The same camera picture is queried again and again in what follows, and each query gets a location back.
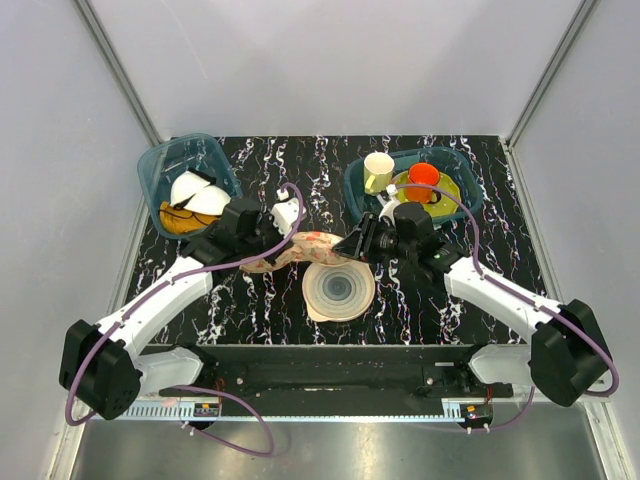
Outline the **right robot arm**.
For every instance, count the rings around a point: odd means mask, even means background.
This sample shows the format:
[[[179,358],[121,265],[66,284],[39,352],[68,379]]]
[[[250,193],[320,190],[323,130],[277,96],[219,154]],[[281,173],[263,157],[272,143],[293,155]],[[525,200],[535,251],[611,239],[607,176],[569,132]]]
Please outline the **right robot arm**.
[[[495,383],[526,385],[569,407],[614,371],[588,305],[545,298],[491,271],[449,243],[416,203],[397,206],[389,217],[364,214],[332,250],[369,264],[397,259],[428,285],[474,305],[523,339],[522,345],[485,345],[471,354],[453,374],[463,395],[476,396]]]

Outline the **floral mesh laundry bag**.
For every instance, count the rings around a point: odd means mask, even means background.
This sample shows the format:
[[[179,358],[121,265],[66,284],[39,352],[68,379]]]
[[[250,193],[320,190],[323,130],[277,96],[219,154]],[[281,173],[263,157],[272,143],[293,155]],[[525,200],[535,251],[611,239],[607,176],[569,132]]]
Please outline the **floral mesh laundry bag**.
[[[292,237],[292,246],[278,254],[275,260],[260,259],[240,266],[246,273],[268,273],[280,270],[291,263],[318,263],[323,266],[340,266],[350,259],[333,251],[343,238],[326,232],[298,232]]]

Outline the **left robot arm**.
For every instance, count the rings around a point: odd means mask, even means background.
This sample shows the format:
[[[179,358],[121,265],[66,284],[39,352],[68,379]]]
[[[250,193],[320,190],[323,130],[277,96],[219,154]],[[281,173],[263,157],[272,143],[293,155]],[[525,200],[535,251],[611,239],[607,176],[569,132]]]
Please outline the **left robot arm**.
[[[59,382],[105,420],[123,414],[141,395],[183,385],[196,396],[215,386],[210,359],[196,347],[145,353],[146,346],[188,305],[227,273],[274,259],[291,239],[303,211],[296,198],[267,213],[248,198],[234,198],[219,220],[191,237],[173,265],[142,294],[102,320],[75,322],[66,332]]]

